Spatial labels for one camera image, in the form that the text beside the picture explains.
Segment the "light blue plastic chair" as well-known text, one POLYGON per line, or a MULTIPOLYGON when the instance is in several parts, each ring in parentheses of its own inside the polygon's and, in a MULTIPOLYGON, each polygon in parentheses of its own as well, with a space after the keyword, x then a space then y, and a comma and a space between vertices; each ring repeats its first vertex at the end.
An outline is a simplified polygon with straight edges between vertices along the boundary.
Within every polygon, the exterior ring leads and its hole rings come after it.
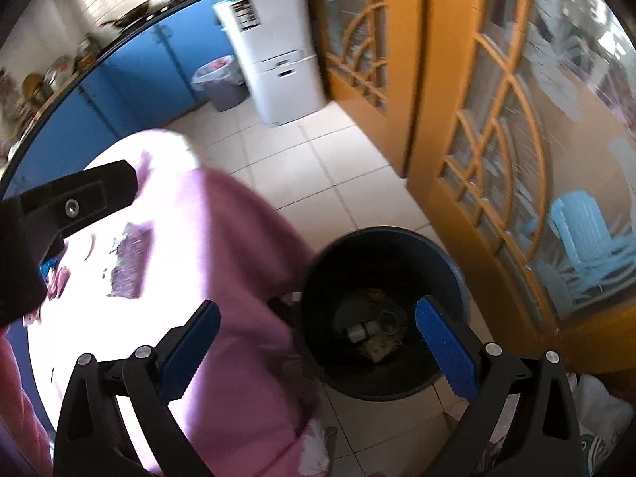
POLYGON ((572 191, 550 205, 556 246, 533 259, 533 271, 563 316, 635 284, 635 218, 605 221, 588 192, 572 191))

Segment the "grey bin with bag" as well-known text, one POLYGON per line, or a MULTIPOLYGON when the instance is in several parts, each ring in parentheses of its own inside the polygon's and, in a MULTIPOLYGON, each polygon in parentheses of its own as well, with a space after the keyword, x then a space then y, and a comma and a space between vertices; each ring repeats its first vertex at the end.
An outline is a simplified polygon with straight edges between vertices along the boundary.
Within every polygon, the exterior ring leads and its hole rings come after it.
POLYGON ((192 88, 205 93, 218 112, 243 103, 249 90, 234 55, 219 57, 198 68, 191 79, 192 88))

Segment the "black trash bucket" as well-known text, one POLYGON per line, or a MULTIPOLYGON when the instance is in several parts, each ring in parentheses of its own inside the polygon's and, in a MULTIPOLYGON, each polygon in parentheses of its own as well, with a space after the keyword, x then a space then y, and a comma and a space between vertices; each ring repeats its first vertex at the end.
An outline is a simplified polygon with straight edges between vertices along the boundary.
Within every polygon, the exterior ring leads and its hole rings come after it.
POLYGON ((330 388, 359 401, 395 401, 440 373, 416 326, 423 298, 454 320, 468 318, 466 283, 436 243, 400 227, 359 229, 310 263, 291 328, 330 388))

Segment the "blue kitchen cabinets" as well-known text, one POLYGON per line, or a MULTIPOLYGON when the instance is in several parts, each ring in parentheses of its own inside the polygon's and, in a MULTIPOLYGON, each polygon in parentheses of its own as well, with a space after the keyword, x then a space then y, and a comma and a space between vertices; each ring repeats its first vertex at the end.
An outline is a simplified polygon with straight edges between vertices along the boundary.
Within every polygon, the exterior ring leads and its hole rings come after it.
POLYGON ((39 113, 2 173, 2 197, 75 173, 114 142, 206 102, 195 71, 233 52, 214 5, 169 3, 112 42, 39 113))

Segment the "white refrigerator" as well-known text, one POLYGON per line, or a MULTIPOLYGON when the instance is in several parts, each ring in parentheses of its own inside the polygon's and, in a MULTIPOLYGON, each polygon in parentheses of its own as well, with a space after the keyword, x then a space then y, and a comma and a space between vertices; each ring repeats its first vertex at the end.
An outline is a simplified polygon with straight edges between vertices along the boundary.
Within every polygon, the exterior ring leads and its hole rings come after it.
POLYGON ((307 0, 219 1, 213 10, 263 123, 294 122, 327 104, 307 0))

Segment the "purple tablecloth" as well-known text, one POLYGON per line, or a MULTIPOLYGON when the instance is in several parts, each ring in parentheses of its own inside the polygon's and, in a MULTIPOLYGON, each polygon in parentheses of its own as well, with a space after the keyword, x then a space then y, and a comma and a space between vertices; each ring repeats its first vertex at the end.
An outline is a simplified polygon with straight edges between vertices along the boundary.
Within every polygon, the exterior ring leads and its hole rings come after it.
POLYGON ((215 302, 221 328, 170 412, 218 476, 325 476, 331 469, 317 386, 290 328, 268 300, 295 291, 312 249, 246 184, 208 167, 177 132, 137 132, 89 163, 128 161, 134 202, 67 241, 69 279, 28 328, 35 383, 57 420, 78 357, 127 357, 215 302), (149 224, 153 244, 139 298, 112 297, 105 272, 127 223, 149 224))

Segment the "silver foil wrapper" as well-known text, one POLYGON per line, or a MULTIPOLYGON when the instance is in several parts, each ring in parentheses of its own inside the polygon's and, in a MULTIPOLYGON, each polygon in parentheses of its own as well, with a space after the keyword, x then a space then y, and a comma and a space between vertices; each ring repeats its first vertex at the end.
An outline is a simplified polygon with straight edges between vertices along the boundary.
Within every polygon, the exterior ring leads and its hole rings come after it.
POLYGON ((108 295, 127 299, 141 296, 145 272, 153 244, 153 229, 149 224, 127 223, 113 240, 106 269, 108 295))

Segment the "black wok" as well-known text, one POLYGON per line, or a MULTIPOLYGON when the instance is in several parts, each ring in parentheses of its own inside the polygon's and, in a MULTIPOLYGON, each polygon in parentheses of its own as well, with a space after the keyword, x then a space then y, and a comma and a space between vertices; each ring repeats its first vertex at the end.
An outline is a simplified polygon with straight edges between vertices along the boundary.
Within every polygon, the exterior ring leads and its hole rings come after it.
POLYGON ((129 27, 131 24, 136 23, 136 21, 139 21, 141 18, 145 17, 148 14, 149 9, 150 0, 145 0, 143 3, 138 4, 138 6, 134 6, 133 9, 130 9, 118 19, 109 19, 109 21, 102 21, 99 26, 112 26, 116 29, 125 29, 126 27, 129 27))

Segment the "orange wooden glass door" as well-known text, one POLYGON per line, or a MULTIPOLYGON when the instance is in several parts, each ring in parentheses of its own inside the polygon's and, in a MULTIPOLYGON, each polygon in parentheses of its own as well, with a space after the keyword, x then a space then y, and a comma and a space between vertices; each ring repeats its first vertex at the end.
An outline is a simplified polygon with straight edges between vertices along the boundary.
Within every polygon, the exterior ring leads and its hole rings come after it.
POLYGON ((556 198, 635 217, 635 0, 314 0, 330 91, 406 179, 494 338, 635 367, 635 284, 563 316, 533 271, 556 198))

